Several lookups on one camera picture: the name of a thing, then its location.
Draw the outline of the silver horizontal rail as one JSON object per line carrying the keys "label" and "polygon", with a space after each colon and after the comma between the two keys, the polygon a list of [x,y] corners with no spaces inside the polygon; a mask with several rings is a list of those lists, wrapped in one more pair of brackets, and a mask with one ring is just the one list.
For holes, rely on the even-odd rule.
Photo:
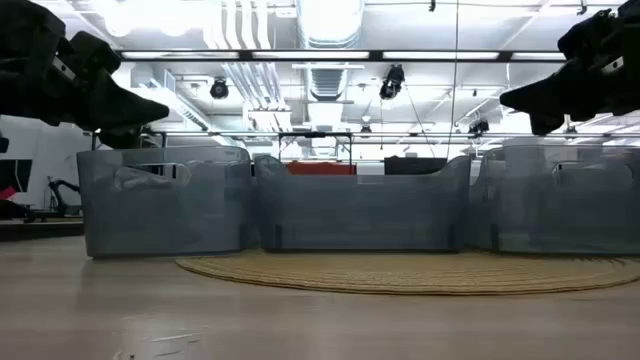
{"label": "silver horizontal rail", "polygon": [[[147,131],[143,132],[147,135],[153,136],[165,136],[165,137],[238,137],[238,138],[277,138],[280,132],[165,132],[165,131]],[[484,133],[478,137],[472,137],[468,133],[446,133],[446,132],[351,132],[356,138],[460,138],[460,139],[475,139],[475,138],[605,138],[605,139],[617,139],[617,138],[637,138],[640,139],[640,133],[551,133],[544,136],[534,136],[524,133]]]}

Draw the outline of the dark background table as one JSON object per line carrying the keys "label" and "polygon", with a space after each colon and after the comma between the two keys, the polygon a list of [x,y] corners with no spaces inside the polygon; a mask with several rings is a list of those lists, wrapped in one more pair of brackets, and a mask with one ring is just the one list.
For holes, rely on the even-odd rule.
{"label": "dark background table", "polygon": [[81,236],[84,234],[82,218],[37,218],[0,220],[0,242],[26,241],[46,238]]}

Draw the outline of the black overhead light bar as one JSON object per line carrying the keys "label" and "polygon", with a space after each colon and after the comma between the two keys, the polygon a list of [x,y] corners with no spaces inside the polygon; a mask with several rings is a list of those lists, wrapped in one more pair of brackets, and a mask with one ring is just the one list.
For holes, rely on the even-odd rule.
{"label": "black overhead light bar", "polygon": [[117,50],[127,62],[436,62],[562,63],[559,52],[507,50]]}

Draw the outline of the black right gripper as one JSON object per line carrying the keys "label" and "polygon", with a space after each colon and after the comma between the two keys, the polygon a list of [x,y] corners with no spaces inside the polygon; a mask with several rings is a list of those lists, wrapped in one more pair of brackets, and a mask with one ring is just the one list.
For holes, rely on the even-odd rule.
{"label": "black right gripper", "polygon": [[584,61],[572,59],[542,80],[501,94],[500,104],[527,114],[533,135],[559,129],[565,115],[585,121],[600,113],[622,116],[640,110],[640,0],[618,8],[604,50],[604,102],[598,98],[598,75]]}

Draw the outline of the translucent grey plastic bin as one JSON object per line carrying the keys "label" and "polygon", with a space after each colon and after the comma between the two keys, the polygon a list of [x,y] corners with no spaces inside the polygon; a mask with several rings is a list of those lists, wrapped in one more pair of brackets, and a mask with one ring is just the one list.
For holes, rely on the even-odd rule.
{"label": "translucent grey plastic bin", "polygon": [[510,145],[481,158],[467,245],[524,254],[640,255],[640,148]]}
{"label": "translucent grey plastic bin", "polygon": [[293,175],[255,160],[261,242],[271,251],[456,252],[471,160],[429,175]]}
{"label": "translucent grey plastic bin", "polygon": [[228,253],[250,237],[249,153],[232,146],[77,156],[92,258]]}

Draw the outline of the silver ventilation duct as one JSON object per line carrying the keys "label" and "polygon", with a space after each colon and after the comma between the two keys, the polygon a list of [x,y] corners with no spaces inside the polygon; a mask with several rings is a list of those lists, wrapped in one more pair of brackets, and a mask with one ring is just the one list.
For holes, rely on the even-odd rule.
{"label": "silver ventilation duct", "polygon": [[[360,44],[365,0],[295,0],[298,38],[305,49],[355,49]],[[346,68],[306,71],[310,95],[337,101],[347,86]]]}

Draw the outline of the dark wall monitor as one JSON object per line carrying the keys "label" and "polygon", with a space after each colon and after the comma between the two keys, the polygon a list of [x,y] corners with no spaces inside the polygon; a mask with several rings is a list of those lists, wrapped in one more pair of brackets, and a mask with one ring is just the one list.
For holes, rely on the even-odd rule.
{"label": "dark wall monitor", "polygon": [[0,159],[0,191],[13,188],[16,192],[26,192],[32,166],[32,160]]}

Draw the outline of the round woven straw placemat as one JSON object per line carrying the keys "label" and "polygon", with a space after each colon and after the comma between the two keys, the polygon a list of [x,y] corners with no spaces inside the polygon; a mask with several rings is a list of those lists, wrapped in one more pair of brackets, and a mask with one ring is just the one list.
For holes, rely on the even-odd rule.
{"label": "round woven straw placemat", "polygon": [[624,257],[247,251],[175,263],[218,280],[353,294],[529,295],[640,281],[640,260]]}

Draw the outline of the orange background partition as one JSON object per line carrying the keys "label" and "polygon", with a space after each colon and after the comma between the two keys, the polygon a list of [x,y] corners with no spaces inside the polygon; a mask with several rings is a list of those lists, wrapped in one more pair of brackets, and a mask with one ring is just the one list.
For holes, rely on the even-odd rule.
{"label": "orange background partition", "polygon": [[286,168],[293,175],[355,175],[356,166],[335,162],[299,162],[292,161]]}

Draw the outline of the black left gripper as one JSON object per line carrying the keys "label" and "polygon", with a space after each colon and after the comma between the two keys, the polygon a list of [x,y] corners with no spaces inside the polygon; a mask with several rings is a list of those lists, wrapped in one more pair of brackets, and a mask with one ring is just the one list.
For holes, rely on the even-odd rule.
{"label": "black left gripper", "polygon": [[167,117],[169,108],[121,88],[109,74],[90,89],[92,49],[91,33],[68,38],[65,23],[49,9],[0,0],[0,115],[93,126],[112,149],[138,148],[140,126]]}

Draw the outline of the black background monitor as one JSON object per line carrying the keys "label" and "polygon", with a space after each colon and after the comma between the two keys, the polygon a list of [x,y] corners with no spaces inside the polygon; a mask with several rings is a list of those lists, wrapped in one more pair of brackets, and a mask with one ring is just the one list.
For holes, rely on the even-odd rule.
{"label": "black background monitor", "polygon": [[384,159],[385,175],[427,175],[442,170],[446,158],[388,157]]}

